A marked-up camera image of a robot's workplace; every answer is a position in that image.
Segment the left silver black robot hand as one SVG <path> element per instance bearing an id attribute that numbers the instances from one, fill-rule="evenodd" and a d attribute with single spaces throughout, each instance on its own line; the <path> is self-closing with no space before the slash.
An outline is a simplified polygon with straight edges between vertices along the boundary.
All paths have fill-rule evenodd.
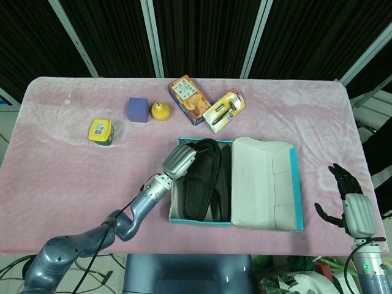
<path id="1" fill-rule="evenodd" d="M 172 180 L 186 175 L 197 155 L 195 143 L 180 144 L 169 154 L 162 164 L 163 172 Z"/>

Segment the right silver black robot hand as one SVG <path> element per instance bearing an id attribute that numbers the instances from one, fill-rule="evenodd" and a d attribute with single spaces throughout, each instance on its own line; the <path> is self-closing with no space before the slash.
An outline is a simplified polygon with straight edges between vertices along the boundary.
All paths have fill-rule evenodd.
<path id="1" fill-rule="evenodd" d="M 343 213 L 341 218 L 328 215 L 319 203 L 315 203 L 317 214 L 326 222 L 339 228 L 355 239 L 371 238 L 378 232 L 374 209 L 369 197 L 363 194 L 358 180 L 337 163 L 328 167 L 337 182 Z"/>

